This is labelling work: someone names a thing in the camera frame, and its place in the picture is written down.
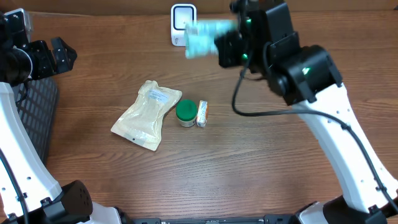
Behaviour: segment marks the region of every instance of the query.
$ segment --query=green indicator light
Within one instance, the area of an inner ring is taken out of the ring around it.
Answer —
[[[311,70],[311,68],[303,68],[303,74],[306,75],[309,73],[309,71]]]
[[[243,60],[247,60],[247,59],[248,59],[248,55],[247,55],[247,54],[243,54],[243,55],[242,55],[242,59],[243,59]]]

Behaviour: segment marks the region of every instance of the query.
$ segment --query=teal packet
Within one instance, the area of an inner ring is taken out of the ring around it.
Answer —
[[[184,32],[185,57],[193,59],[218,54],[214,40],[237,28],[237,22],[232,20],[204,20],[187,24]]]

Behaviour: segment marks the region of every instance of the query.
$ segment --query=label on pouch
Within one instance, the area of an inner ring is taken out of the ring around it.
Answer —
[[[169,96],[167,96],[166,94],[162,93],[159,90],[149,90],[148,97],[160,101],[162,103],[166,103],[169,100]]]

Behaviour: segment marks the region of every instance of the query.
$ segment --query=wooden tabletop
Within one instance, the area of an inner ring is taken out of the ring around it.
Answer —
[[[398,13],[296,12],[292,19],[302,45],[329,50],[364,132],[398,177]],[[55,77],[60,101],[47,168],[61,185],[79,179],[95,202],[133,218],[292,213],[341,195],[304,122],[234,114],[239,69],[220,68],[217,57],[185,59],[185,49],[171,44],[169,16],[36,15],[34,25],[34,40],[60,36],[78,52],[73,71]],[[155,152],[111,133],[146,80],[207,100],[206,128],[181,127],[173,110]],[[250,81],[238,106],[286,108],[266,82]]]

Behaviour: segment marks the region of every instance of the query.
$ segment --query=black mesh basket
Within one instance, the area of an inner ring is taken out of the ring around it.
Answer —
[[[49,154],[52,125],[55,109],[59,100],[59,92],[53,78],[31,81],[29,95],[16,103],[19,117],[40,159],[45,164]],[[15,86],[15,101],[25,94],[24,85]]]

